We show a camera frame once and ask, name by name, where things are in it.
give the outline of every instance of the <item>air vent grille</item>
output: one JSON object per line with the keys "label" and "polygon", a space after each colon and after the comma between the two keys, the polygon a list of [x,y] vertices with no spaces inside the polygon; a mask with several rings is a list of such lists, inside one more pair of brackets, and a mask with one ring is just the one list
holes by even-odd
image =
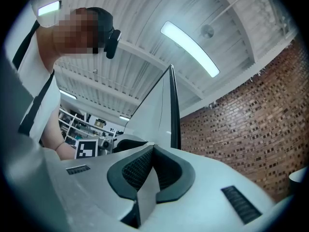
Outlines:
{"label": "air vent grille", "polygon": [[82,165],[82,166],[67,168],[66,170],[68,171],[69,175],[71,175],[71,174],[78,174],[81,172],[85,172],[89,169],[90,168],[87,165]]}
{"label": "air vent grille", "polygon": [[246,197],[235,186],[223,188],[221,191],[229,200],[244,224],[255,220],[261,215],[261,213],[254,207],[254,205],[249,200],[247,200]]}

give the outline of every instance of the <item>ceiling light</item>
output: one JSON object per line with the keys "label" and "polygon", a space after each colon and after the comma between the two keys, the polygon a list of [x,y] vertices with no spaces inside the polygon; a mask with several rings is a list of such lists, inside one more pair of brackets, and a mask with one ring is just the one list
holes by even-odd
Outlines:
{"label": "ceiling light", "polygon": [[61,1],[52,2],[38,10],[38,16],[60,9]]}
{"label": "ceiling light", "polygon": [[190,38],[184,31],[167,21],[161,28],[161,33],[168,36],[178,45],[180,45],[184,50],[186,50],[192,57],[194,57],[201,66],[211,75],[215,77],[220,73],[217,66],[211,60],[211,58],[204,52],[204,50]]}
{"label": "ceiling light", "polygon": [[123,120],[126,120],[126,121],[129,121],[130,119],[129,118],[127,118],[127,117],[123,117],[123,116],[119,116],[121,119],[123,119]]}
{"label": "ceiling light", "polygon": [[63,91],[63,90],[61,90],[61,89],[59,89],[59,90],[60,90],[60,93],[61,93],[61,94],[67,95],[67,96],[69,96],[70,98],[73,98],[73,99],[75,99],[75,100],[77,99],[76,96],[71,95],[71,94],[69,94],[69,93],[67,93],[67,92],[65,92],[65,91]]}

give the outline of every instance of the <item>brick wall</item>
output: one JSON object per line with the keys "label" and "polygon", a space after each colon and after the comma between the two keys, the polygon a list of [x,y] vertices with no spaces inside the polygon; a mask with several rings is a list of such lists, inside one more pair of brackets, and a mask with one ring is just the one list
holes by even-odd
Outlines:
{"label": "brick wall", "polygon": [[220,160],[286,197],[289,174],[307,164],[309,62],[299,41],[210,108],[181,119],[182,150]]}

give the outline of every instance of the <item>white panel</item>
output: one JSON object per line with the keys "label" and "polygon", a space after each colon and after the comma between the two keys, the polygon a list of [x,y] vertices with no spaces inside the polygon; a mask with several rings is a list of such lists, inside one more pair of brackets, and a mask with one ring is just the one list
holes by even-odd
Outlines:
{"label": "white panel", "polygon": [[156,206],[155,195],[160,191],[158,176],[152,168],[147,179],[137,193],[140,210],[140,223],[143,224]]}
{"label": "white panel", "polygon": [[125,133],[170,147],[170,115],[170,82],[167,71],[128,121]]}

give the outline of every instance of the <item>black vent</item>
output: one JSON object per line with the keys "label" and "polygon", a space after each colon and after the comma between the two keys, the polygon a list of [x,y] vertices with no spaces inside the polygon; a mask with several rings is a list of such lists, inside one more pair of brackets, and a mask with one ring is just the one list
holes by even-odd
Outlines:
{"label": "black vent", "polygon": [[229,200],[244,224],[255,220],[261,215],[254,205],[250,203],[235,186],[223,188],[221,191]]}
{"label": "black vent", "polygon": [[158,150],[154,152],[153,164],[161,191],[174,184],[182,176],[182,168],[179,163]]}
{"label": "black vent", "polygon": [[71,175],[71,174],[81,173],[81,172],[87,171],[89,169],[90,168],[87,165],[82,165],[82,166],[78,166],[78,167],[67,168],[67,171],[68,171],[69,175]]}
{"label": "black vent", "polygon": [[139,191],[152,169],[152,150],[136,158],[122,169],[124,179]]}

